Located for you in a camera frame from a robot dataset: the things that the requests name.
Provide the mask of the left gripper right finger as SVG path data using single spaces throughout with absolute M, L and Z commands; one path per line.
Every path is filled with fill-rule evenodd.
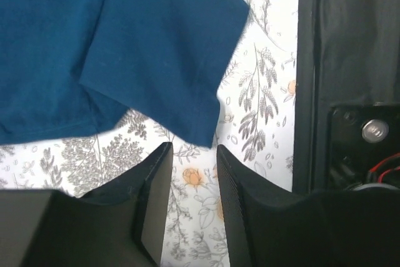
M 280 188 L 217 147 L 232 266 L 398 266 L 399 191 Z

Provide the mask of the blue t shirt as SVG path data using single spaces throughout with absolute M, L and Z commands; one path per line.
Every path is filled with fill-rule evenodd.
M 210 147 L 243 0 L 1 0 L 1 143 L 92 136 L 129 109 Z

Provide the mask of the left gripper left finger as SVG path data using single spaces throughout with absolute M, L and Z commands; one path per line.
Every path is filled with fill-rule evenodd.
M 76 198 L 1 191 L 2 266 L 159 266 L 173 170 L 162 143 L 143 162 Z

